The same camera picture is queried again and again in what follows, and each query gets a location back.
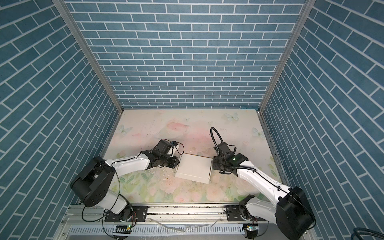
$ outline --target robotic arm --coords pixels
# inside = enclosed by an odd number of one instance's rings
[[[212,131],[217,133],[221,143],[216,143]],[[256,216],[264,218],[277,224],[290,240],[299,239],[316,221],[305,193],[299,187],[291,189],[277,182],[258,170],[243,154],[235,154],[236,147],[230,150],[213,127],[211,137],[217,153],[213,157],[212,169],[219,170],[221,174],[233,173],[246,180],[270,201],[261,201],[248,195],[239,203],[241,216],[247,220]],[[130,172],[157,166],[175,168],[179,164],[178,158],[174,156],[178,147],[177,142],[162,139],[153,149],[131,157],[115,160],[94,157],[71,182],[71,188],[86,207],[100,206],[108,209],[125,222],[132,217],[132,205],[122,195],[109,190],[112,180]]]

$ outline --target floral tabletop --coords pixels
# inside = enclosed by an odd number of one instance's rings
[[[218,130],[226,143],[236,145],[238,153],[280,181],[255,110],[125,110],[104,158],[132,156],[153,148],[162,138],[181,142],[186,153],[213,157],[211,127]],[[204,184],[175,177],[174,172],[168,167],[154,167],[119,176],[120,192],[132,203],[237,202],[248,194],[267,200],[234,174],[222,175],[212,170],[211,183]],[[112,182],[110,189],[117,192],[118,182]]]

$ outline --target table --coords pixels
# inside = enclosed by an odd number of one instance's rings
[[[210,136],[215,127],[223,140],[270,177],[280,182],[271,151],[255,110],[245,109],[134,109],[125,110],[104,158],[128,157],[152,149],[160,139],[181,142],[185,152],[216,155]],[[174,177],[174,169],[154,167],[119,176],[121,194],[132,203],[237,202],[248,194],[266,197],[234,174],[212,170],[211,183]],[[117,181],[110,189],[117,192]]]

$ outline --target white box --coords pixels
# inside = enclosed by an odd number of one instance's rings
[[[184,153],[176,167],[175,177],[209,184],[212,170],[212,158]]]

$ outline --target blue brick wall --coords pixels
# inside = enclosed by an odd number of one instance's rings
[[[383,1],[317,0],[265,109],[321,239],[384,231],[383,13]]]
[[[53,237],[117,111],[50,0],[0,1],[0,239]]]
[[[304,0],[66,1],[124,108],[255,108]]]

